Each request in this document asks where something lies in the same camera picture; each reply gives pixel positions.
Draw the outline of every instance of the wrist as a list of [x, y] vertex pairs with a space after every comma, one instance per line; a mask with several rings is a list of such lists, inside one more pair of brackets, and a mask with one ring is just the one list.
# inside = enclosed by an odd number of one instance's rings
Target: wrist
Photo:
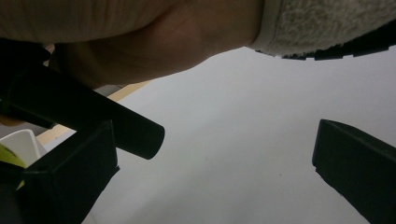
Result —
[[258, 36], [264, 0], [198, 1], [197, 20], [212, 55], [251, 44]]

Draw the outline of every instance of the sleeve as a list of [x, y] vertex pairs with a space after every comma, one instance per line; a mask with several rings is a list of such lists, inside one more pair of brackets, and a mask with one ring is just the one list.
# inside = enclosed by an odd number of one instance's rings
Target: sleeve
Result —
[[396, 0], [265, 0], [249, 45], [269, 55], [304, 55], [364, 35], [396, 19]]

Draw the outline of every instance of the white object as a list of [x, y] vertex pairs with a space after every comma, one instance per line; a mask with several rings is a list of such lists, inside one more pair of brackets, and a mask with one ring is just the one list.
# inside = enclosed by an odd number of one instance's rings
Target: white object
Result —
[[28, 129], [11, 133], [0, 139], [0, 143], [17, 154], [26, 166], [30, 166], [47, 153], [35, 139], [32, 130]]

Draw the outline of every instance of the skin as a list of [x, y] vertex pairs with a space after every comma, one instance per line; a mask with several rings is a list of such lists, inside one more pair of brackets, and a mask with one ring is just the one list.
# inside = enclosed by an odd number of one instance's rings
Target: skin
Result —
[[56, 43], [50, 64], [91, 88], [130, 84], [250, 44], [263, 1], [0, 0], [0, 36]]

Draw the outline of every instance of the yellow object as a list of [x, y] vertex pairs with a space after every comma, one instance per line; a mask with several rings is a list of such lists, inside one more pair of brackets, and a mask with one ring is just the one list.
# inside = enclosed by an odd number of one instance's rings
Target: yellow object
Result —
[[26, 165], [18, 157], [17, 154], [15, 154], [10, 149], [8, 149], [7, 147], [1, 144], [0, 144], [0, 161], [26, 168]]

